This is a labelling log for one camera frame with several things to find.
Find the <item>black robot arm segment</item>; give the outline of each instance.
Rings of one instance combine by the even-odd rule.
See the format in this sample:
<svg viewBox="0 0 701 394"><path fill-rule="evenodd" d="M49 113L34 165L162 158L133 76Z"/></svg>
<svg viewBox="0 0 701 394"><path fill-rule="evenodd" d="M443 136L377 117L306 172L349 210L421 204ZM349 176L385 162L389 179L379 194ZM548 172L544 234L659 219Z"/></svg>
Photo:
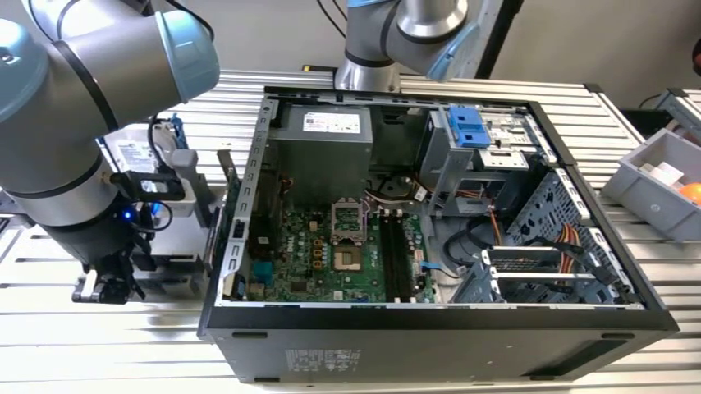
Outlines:
<svg viewBox="0 0 701 394"><path fill-rule="evenodd" d="M350 0L337 89L400 90L395 63L441 82L455 78L479 37L468 0Z"/></svg>
<svg viewBox="0 0 701 394"><path fill-rule="evenodd" d="M144 294L132 263L149 259L154 234L129 220L138 195L111 183L95 138L210 90L216 49L184 11L142 17L133 0L25 4L53 41L0 19L0 187L83 263L74 300L125 303Z"/></svg>

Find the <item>aluminum table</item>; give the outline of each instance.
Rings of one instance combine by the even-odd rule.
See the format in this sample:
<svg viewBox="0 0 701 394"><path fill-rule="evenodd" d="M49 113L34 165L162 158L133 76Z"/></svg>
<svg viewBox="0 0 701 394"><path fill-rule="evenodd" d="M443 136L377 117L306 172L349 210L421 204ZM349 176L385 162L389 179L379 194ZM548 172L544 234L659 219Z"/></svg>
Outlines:
<svg viewBox="0 0 701 394"><path fill-rule="evenodd" d="M186 123L192 148L200 151L200 171L213 184L225 181L220 149L232 150L244 173L266 85L332 88L333 77L328 73L228 71L210 93L174 108ZM497 80L440 85L405 76L403 90L539 101L597 190L616 172L622 156L643 141L596 86ZM701 92L695 95L701 102ZM217 347L197 337L202 302L71 303L79 264L34 228L9 230L0 238L0 392L699 393L701 244L674 243L614 201L602 198L602 202L682 332L573 383L241 385Z"/></svg>

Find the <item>gray plastic bin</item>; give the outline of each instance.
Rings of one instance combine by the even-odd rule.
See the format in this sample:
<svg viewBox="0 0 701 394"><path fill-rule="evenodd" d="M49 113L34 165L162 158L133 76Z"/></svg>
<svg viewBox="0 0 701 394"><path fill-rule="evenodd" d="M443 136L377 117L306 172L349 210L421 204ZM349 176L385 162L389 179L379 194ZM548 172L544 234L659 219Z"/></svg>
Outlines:
<svg viewBox="0 0 701 394"><path fill-rule="evenodd" d="M603 192L676 241L701 241L701 207L642 169L663 162L684 172L682 184L701 182L701 147L663 130L622 158Z"/></svg>

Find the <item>black computer chassis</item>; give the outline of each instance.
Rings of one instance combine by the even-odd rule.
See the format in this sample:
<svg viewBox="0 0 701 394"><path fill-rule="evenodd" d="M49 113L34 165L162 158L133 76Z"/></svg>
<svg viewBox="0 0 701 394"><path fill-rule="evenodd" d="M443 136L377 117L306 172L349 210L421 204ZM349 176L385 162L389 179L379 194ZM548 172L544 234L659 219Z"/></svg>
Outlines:
<svg viewBox="0 0 701 394"><path fill-rule="evenodd" d="M216 268L198 334L217 342L245 383L573 380L680 330L537 102L269 87L257 133L276 124L276 101L334 104L322 98L329 94L336 103L369 102L373 97L383 97L428 108L448 103L528 108L626 268L638 291L636 301L644 308L218 307L224 258L220 250L213 259ZM337 365L320 368L324 363Z"/></svg>

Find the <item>motherboard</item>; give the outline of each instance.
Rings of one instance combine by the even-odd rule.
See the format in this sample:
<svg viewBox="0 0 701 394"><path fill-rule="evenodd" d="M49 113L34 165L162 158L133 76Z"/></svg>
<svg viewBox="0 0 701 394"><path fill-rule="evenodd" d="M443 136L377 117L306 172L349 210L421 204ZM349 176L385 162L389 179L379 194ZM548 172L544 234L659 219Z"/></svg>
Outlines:
<svg viewBox="0 0 701 394"><path fill-rule="evenodd" d="M284 213L277 258L253 263L249 300L383 303L408 297L435 302L431 273L421 267L427 251L419 217L358 212L360 217L342 205L337 212Z"/></svg>

